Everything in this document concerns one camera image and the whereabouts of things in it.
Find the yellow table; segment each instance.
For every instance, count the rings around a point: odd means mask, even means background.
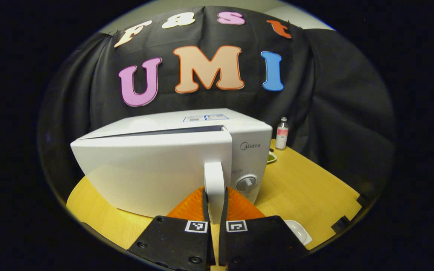
[[[312,237],[306,248],[313,249],[335,235],[331,226],[341,217],[350,220],[355,217],[361,208],[356,201],[359,194],[293,149],[276,149],[274,139],[270,147],[277,161],[266,167],[255,206],[266,216],[298,221]],[[111,206],[86,177],[71,192],[67,208],[81,222],[124,249],[133,244],[152,220]],[[211,225],[216,259],[219,228]]]

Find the plastic bottle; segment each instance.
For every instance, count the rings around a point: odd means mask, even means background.
[[[287,118],[282,117],[281,123],[277,127],[276,135],[276,149],[285,149],[287,142],[287,134],[289,133],[289,126],[286,123]]]

